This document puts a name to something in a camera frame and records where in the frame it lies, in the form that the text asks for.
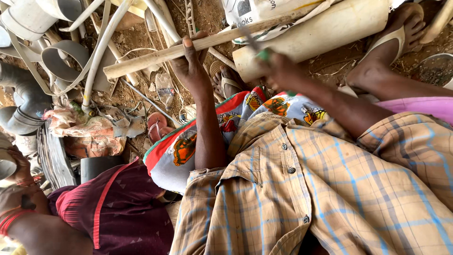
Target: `foot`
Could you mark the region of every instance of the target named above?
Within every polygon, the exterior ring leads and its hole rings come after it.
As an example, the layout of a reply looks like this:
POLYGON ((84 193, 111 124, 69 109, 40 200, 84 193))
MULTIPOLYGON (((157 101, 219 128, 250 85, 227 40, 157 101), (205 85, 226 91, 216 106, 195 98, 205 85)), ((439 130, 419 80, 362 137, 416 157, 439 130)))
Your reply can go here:
MULTIPOLYGON (((373 43, 385 35, 398 30, 404 25, 405 43, 402 53, 412 51, 419 45, 419 39, 423 35, 423 10, 418 4, 404 4, 398 8, 389 18, 386 28, 376 34, 373 43)), ((391 72, 389 66, 395 59, 399 50, 398 39, 392 39, 374 48, 347 76, 348 85, 363 88, 370 84, 370 80, 382 78, 391 72)))
MULTIPOLYGON (((240 81, 240 79, 237 78, 237 76, 234 74, 234 72, 229 67, 224 66, 224 65, 221 66, 220 71, 217 72, 213 78, 212 88, 214 89, 214 91, 217 94, 224 96, 223 90, 222 90, 222 74, 223 74, 223 77, 225 77, 227 79, 231 79, 239 85, 241 85, 241 81, 240 81)), ((230 96, 232 96, 236 93, 239 93, 239 92, 242 92, 242 89, 240 89, 236 86, 233 86, 231 84, 228 84, 228 83, 225 84, 226 98, 229 98, 230 96)))

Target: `plaid shirt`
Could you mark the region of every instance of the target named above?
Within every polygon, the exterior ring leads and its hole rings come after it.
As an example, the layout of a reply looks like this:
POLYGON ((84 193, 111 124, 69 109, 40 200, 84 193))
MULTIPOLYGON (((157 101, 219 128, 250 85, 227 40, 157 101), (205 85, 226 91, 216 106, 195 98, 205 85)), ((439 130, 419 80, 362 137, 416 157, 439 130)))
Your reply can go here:
POLYGON ((307 231, 330 254, 453 254, 452 143, 417 113, 356 142, 329 119, 262 113, 227 167, 191 173, 170 254, 297 254, 307 231))

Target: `dirt ground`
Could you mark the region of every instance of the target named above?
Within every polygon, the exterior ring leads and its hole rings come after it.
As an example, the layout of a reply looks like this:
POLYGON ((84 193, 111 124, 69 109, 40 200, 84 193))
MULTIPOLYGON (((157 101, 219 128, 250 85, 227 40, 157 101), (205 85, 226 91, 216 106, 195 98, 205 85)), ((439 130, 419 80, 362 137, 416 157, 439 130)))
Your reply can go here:
MULTIPOLYGON (((181 11, 185 12, 184 0, 165 1, 171 12, 171 16, 175 23, 177 32, 181 37, 184 36, 185 34, 187 34, 188 30, 184 20, 184 15, 181 13, 181 11)), ((430 20, 439 10, 440 3, 437 1, 424 1, 422 2, 422 6, 425 9, 425 21, 427 22, 427 24, 429 24, 430 20)), ((225 26, 222 24, 222 19, 224 19, 225 15, 220 3, 217 0, 193 0, 193 8, 194 21, 198 30, 205 30, 209 34, 215 34, 225 28, 225 26)), ((86 26, 88 33, 92 33, 94 31, 90 20, 86 21, 86 26)), ((63 34, 62 37, 67 38, 68 34, 63 34)), ((162 49, 162 46, 158 39, 158 33, 151 32, 150 34, 156 48, 162 49)), ((118 46, 118 49, 123 54, 136 48, 152 48, 152 43, 146 33, 146 27, 144 23, 139 23, 131 29, 115 32, 112 40, 115 42, 115 44, 118 46)), ((344 85, 345 77, 347 76, 349 71, 354 68, 358 60, 360 60, 360 58, 364 56, 368 47, 367 42, 369 41, 369 38, 361 39, 325 54, 319 55, 316 58, 304 61, 300 63, 300 65, 303 67, 307 75, 315 79, 319 79, 332 87, 344 85)), ((215 46, 214 48, 228 57, 230 60, 233 60, 232 52, 236 49, 239 49, 239 46, 235 46, 233 43, 227 42, 215 46)), ((148 54, 150 52, 152 51, 144 49, 131 52, 128 56, 129 58, 134 58, 148 54)), ((395 72, 408 78, 413 78, 440 86, 448 82, 453 76, 453 63, 450 60, 432 60, 421 64, 420 66, 417 66, 423 59, 438 53, 453 53, 453 29, 450 25, 447 25, 444 28, 442 34, 432 43, 424 45, 424 47, 419 52, 411 52, 404 55, 392 65, 392 68, 395 72)), ((21 64, 20 61, 13 60, 10 57, 6 57, 3 60, 24 67, 24 65, 21 64)), ((211 63, 215 60, 216 58, 208 54, 205 60, 205 64, 209 68, 211 63)), ((163 73, 163 68, 161 68, 158 72, 163 73)), ((182 104, 193 104, 193 98, 191 97, 189 91, 187 91, 178 82, 173 72, 171 72, 171 74, 173 82, 179 88, 184 102, 181 102, 180 98, 176 95, 172 103, 172 110, 170 110, 168 114, 170 116, 173 116, 174 118, 178 118, 179 110, 182 104)), ((150 80, 154 81, 155 76, 156 72, 153 72, 151 74, 150 80)), ((145 90, 148 89, 150 81, 143 78, 139 78, 139 81, 140 83, 136 88, 139 89, 141 93, 145 94, 145 90)), ((249 83, 248 85, 249 87, 253 87, 256 84, 264 82, 265 80, 262 78, 260 80, 249 83)), ((164 105, 157 99, 156 92, 150 92, 150 99, 157 103, 157 105, 159 105, 161 108, 164 108, 164 105)), ((126 84, 119 81, 111 97, 110 93, 94 92, 93 100, 98 104, 109 104, 114 106, 123 105, 133 108, 139 101, 142 101, 142 97, 139 94, 133 92, 126 84)), ((77 97, 76 102, 81 103, 82 97, 77 97)), ((148 114, 151 114, 155 111, 157 111, 157 109, 151 106, 149 107, 148 114)), ((169 126, 174 127, 171 121, 168 121, 168 123, 169 126)), ((146 131, 144 134, 139 135, 137 138, 131 140, 131 144, 139 151, 141 156, 143 156, 146 152, 143 145, 145 138, 147 137, 147 133, 148 132, 146 131)))

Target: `fingernail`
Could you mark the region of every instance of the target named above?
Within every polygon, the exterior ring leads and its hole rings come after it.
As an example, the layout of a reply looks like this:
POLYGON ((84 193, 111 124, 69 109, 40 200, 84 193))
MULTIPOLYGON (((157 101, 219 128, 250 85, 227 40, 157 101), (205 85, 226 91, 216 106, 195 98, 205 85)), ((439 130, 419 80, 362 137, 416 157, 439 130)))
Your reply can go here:
POLYGON ((186 37, 183 39, 183 44, 186 47, 192 47, 192 45, 193 45, 192 40, 189 37, 186 37))

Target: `pink cloth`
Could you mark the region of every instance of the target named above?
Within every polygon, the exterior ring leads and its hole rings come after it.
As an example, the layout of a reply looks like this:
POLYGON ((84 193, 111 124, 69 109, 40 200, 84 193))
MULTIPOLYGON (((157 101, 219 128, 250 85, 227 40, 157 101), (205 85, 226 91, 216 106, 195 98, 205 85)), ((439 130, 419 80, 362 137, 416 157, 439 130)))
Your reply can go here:
POLYGON ((402 98, 379 102, 376 105, 394 113, 419 112, 431 114, 453 125, 452 97, 402 98))

